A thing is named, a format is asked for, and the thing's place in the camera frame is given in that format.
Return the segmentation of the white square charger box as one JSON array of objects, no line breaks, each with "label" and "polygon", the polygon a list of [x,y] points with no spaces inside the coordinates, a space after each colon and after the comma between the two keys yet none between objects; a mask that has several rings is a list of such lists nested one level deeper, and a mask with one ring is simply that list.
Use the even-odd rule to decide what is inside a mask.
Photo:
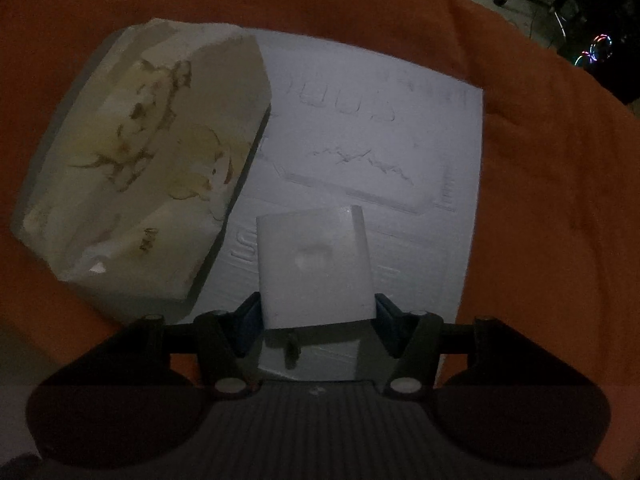
[{"label": "white square charger box", "polygon": [[262,318],[268,330],[375,317],[361,207],[261,216],[257,246]]}]

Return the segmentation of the orange fuzzy cloth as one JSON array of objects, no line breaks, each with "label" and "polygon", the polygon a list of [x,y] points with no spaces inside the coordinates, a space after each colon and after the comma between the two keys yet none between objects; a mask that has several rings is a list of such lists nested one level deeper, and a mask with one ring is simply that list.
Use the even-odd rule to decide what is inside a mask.
[{"label": "orange fuzzy cloth", "polygon": [[594,380],[597,454],[639,474],[639,123],[587,73],[471,0],[1,0],[1,220],[89,55],[150,18],[354,44],[485,92],[483,163],[461,321],[492,315]]}]

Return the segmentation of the cream cartoon tissue pack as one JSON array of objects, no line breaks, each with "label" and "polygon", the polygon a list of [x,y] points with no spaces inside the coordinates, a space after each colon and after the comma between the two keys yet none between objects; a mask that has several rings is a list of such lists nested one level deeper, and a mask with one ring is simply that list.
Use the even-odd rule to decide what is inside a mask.
[{"label": "cream cartoon tissue pack", "polygon": [[248,30],[159,18],[125,28],[32,161],[16,237],[61,282],[185,300],[270,102]]}]

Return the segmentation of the white embossed plastic board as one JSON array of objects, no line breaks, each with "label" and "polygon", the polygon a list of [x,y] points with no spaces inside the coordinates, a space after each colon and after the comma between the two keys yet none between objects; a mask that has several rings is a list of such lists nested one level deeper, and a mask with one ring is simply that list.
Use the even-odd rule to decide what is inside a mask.
[{"label": "white embossed plastic board", "polygon": [[271,112],[195,313],[258,287],[256,220],[357,205],[373,287],[454,322],[474,232],[483,93],[399,58],[259,29]]}]

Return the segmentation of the colourful lit device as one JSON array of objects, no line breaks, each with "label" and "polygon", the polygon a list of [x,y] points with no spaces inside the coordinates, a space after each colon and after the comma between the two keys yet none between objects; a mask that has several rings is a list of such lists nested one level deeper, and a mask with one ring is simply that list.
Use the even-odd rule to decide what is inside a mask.
[{"label": "colourful lit device", "polygon": [[610,35],[600,34],[595,36],[589,47],[578,54],[574,61],[577,67],[587,67],[597,62],[608,60],[613,52],[613,40]]}]

